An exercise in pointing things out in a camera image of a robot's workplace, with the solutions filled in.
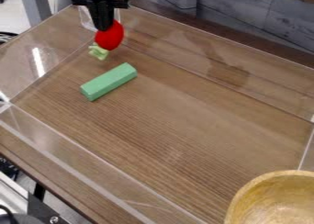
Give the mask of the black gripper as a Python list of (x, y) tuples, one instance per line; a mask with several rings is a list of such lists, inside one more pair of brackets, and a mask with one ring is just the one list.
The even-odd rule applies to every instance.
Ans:
[(106, 31), (112, 26), (114, 8), (128, 8), (128, 0), (72, 0), (72, 4), (76, 6), (90, 5), (94, 25), (100, 31)]

